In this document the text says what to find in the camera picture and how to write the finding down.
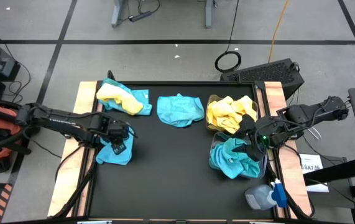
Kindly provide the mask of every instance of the plastic bottle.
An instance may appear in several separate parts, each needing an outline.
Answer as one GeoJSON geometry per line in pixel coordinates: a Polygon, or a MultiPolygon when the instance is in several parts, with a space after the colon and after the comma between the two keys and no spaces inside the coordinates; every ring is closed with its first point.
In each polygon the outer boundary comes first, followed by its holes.
{"type": "Polygon", "coordinates": [[[282,208],[287,206],[287,198],[281,181],[276,179],[275,182],[271,182],[271,184],[274,189],[262,184],[246,190],[245,198],[252,209],[267,210],[276,205],[282,208]]]}

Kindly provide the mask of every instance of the blue cloth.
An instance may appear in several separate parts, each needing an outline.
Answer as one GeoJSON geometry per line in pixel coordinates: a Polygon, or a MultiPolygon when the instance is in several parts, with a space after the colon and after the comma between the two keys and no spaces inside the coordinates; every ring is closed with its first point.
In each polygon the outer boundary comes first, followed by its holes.
{"type": "MultiPolygon", "coordinates": [[[[105,83],[122,88],[124,91],[132,94],[138,102],[142,103],[144,105],[144,107],[138,113],[139,115],[147,115],[148,116],[151,114],[152,105],[149,104],[149,91],[148,90],[131,90],[128,87],[124,86],[122,83],[119,83],[119,82],[112,80],[110,78],[105,78],[103,80],[102,85],[104,85],[105,83]]],[[[103,100],[99,100],[99,102],[102,105],[104,105],[106,110],[116,109],[116,110],[126,113],[126,111],[122,108],[122,105],[115,103],[114,100],[109,100],[107,102],[104,102],[103,100]]]]}
{"type": "Polygon", "coordinates": [[[199,98],[182,96],[160,96],[157,103],[157,114],[161,122],[183,128],[192,121],[200,121],[205,112],[199,98]]]}
{"type": "Polygon", "coordinates": [[[233,152],[233,149],[243,144],[246,144],[246,142],[242,139],[228,138],[225,142],[215,145],[210,152],[210,167],[223,171],[231,179],[239,175],[258,177],[260,174],[259,163],[253,161],[244,152],[233,152]]]}
{"type": "Polygon", "coordinates": [[[104,147],[100,150],[96,157],[97,163],[103,164],[104,162],[107,162],[111,164],[126,165],[132,159],[133,138],[133,135],[129,133],[129,138],[123,140],[126,149],[119,155],[115,154],[110,142],[106,142],[103,139],[100,139],[104,147]]]}

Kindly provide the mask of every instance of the wooden board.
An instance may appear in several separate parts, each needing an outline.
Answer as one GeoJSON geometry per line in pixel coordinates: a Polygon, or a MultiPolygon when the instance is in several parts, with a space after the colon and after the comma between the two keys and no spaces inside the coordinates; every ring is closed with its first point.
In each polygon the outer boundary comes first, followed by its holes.
{"type": "MultiPolygon", "coordinates": [[[[271,115],[276,115],[276,111],[286,107],[284,93],[282,91],[281,83],[279,82],[266,82],[266,94],[269,101],[269,108],[271,115]]],[[[96,82],[81,82],[78,90],[78,94],[75,101],[74,113],[90,112],[93,107],[93,100],[95,98],[96,82]]],[[[264,113],[264,105],[262,103],[261,92],[257,91],[257,97],[259,99],[259,110],[261,115],[264,113]]],[[[296,149],[294,141],[287,143],[289,146],[296,149]]],[[[78,143],[74,139],[68,139],[65,143],[63,158],[71,153],[78,143]]],[[[56,214],[70,198],[70,195],[76,189],[78,182],[78,176],[82,163],[83,149],[78,151],[75,155],[71,156],[67,160],[60,171],[58,172],[58,178],[54,187],[52,202],[48,211],[48,215],[56,214]]],[[[285,187],[289,191],[290,195],[296,201],[296,203],[302,208],[306,214],[311,213],[310,203],[308,201],[308,195],[304,184],[302,169],[300,167],[300,161],[297,155],[289,149],[281,148],[280,161],[282,167],[282,173],[284,176],[285,187]]],[[[83,215],[84,206],[87,197],[87,188],[81,195],[80,207],[78,208],[78,215],[83,215]]],[[[281,209],[278,210],[279,217],[283,217],[284,213],[281,209]]]]}

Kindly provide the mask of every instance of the concrete floor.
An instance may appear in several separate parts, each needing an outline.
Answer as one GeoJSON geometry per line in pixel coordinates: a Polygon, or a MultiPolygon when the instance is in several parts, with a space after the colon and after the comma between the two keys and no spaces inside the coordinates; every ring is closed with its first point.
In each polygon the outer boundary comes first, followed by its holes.
{"type": "MultiPolygon", "coordinates": [[[[26,40],[9,44],[15,58],[32,74],[22,92],[23,103],[37,100],[45,76],[49,77],[43,104],[61,110],[72,110],[80,81],[100,80],[112,70],[117,80],[218,80],[214,60],[225,51],[225,44],[63,44],[57,45],[71,3],[75,0],[0,0],[0,38],[26,40]],[[54,40],[34,44],[30,40],[54,40]]],[[[283,0],[241,1],[233,39],[270,40],[284,6],[283,0]]],[[[194,0],[161,0],[158,12],[141,21],[110,25],[112,0],[77,0],[65,40],[162,40],[162,39],[228,39],[236,0],[219,0],[214,9],[213,27],[203,27],[204,3],[194,0]]],[[[355,0],[344,0],[355,24],[355,0]]],[[[132,14],[137,2],[130,1],[132,14]]],[[[143,11],[156,7],[156,1],[143,3],[143,11]]],[[[277,40],[353,40],[355,37],[338,0],[291,0],[280,26],[277,40]]],[[[270,50],[265,44],[232,45],[242,55],[241,68],[266,63],[270,50]]],[[[300,103],[313,104],[328,95],[342,98],[355,87],[355,44],[311,45],[311,42],[276,45],[272,60],[291,58],[300,65],[305,84],[300,89],[300,103]]],[[[228,67],[234,59],[221,63],[228,67]]],[[[20,70],[17,80],[25,83],[27,73],[20,70]]],[[[310,141],[326,156],[355,159],[355,120],[353,114],[342,122],[321,123],[317,129],[323,140],[310,141]],[[347,133],[349,139],[342,138],[347,133]]],[[[61,155],[64,138],[42,130],[38,142],[61,155]]],[[[297,141],[298,150],[312,153],[297,141]]],[[[40,150],[22,162],[3,222],[41,219],[47,210],[54,186],[55,169],[60,159],[40,150]]],[[[0,182],[8,182],[9,173],[0,174],[0,182]]],[[[316,217],[325,221],[347,222],[346,209],[331,208],[316,217]]]]}

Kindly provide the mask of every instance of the table leg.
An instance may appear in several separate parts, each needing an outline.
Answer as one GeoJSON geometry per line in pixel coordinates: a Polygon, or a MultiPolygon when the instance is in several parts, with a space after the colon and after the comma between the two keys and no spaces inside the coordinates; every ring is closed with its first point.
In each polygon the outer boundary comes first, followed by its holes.
{"type": "Polygon", "coordinates": [[[213,0],[206,0],[205,4],[205,28],[212,27],[213,0]]]}
{"type": "Polygon", "coordinates": [[[111,25],[113,26],[113,28],[118,26],[119,14],[122,12],[122,6],[124,3],[124,0],[114,0],[114,3],[115,3],[114,12],[113,12],[113,16],[111,19],[111,25]]]}
{"type": "Polygon", "coordinates": [[[319,182],[325,183],[334,180],[355,177],[355,160],[309,172],[304,174],[303,176],[305,179],[306,186],[317,184],[308,179],[317,180],[319,182]]]}

